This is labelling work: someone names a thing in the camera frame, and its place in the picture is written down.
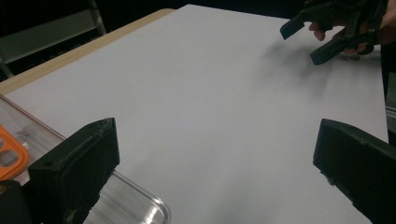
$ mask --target finger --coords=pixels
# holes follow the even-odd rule
[[[378,32],[379,45],[386,45],[396,41],[396,28],[384,27]]]
[[[310,31],[320,30],[319,23],[317,23],[316,21],[312,22],[312,23],[309,25],[309,30],[310,30]]]
[[[320,30],[314,31],[314,36],[320,41],[324,40],[324,38],[326,37],[325,33]]]
[[[359,44],[357,49],[344,49],[345,54],[356,54],[366,49],[367,43]]]
[[[387,11],[387,13],[385,13],[384,17],[382,18],[382,22],[379,29],[382,29],[386,26],[396,28],[396,8],[391,9]]]
[[[332,26],[345,26],[346,23],[343,20],[334,20],[332,22]],[[310,25],[309,25],[309,30],[310,31],[316,31],[316,30],[320,30],[320,25],[317,21],[313,21]]]

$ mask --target table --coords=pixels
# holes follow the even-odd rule
[[[379,52],[314,66],[285,22],[185,6],[6,97],[65,136],[115,117],[117,170],[173,223],[370,223],[312,157],[323,118],[387,141]]]

